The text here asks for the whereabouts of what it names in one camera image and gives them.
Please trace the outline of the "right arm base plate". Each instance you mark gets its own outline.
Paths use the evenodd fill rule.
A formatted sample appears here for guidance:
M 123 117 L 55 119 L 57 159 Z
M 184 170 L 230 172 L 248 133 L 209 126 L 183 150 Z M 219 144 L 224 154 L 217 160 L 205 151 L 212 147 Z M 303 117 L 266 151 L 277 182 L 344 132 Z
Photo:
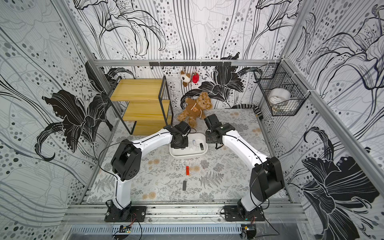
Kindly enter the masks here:
M 263 222 L 265 220 L 263 209 L 256 207 L 247 212 L 242 206 L 224 206 L 224 217 L 227 222 Z

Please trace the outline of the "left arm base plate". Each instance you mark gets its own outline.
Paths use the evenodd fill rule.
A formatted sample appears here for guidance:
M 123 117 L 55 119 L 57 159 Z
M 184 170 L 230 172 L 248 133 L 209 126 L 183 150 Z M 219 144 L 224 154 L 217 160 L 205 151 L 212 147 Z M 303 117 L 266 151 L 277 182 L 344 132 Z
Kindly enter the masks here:
M 129 204 L 121 210 L 112 200 L 106 201 L 105 204 L 107 206 L 105 222 L 107 223 L 133 222 L 134 220 L 142 223 L 145 221 L 147 214 L 146 206 L 132 206 L 132 204 Z

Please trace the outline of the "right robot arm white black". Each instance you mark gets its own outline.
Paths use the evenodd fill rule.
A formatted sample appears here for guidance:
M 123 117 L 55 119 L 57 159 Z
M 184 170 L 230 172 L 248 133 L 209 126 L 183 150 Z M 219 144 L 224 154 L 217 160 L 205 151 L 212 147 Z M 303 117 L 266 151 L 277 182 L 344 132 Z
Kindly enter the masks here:
M 250 191 L 240 199 L 240 209 L 250 213 L 267 199 L 285 187 L 281 162 L 268 157 L 252 147 L 229 123 L 222 124 L 215 114 L 204 119 L 208 144 L 215 144 L 232 150 L 250 169 Z

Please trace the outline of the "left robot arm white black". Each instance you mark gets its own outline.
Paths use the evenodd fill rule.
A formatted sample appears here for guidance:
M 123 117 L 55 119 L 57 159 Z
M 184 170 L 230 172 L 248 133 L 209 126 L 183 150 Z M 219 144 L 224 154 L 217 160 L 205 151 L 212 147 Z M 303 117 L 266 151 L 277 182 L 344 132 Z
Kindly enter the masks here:
M 165 126 L 158 132 L 145 138 L 129 141 L 123 140 L 112 160 L 113 173 L 116 177 L 114 206 L 119 210 L 131 205 L 132 181 L 140 171 L 141 160 L 149 152 L 164 145 L 175 149 L 185 149 L 188 146 L 188 134 L 191 127 L 184 121 L 175 126 Z

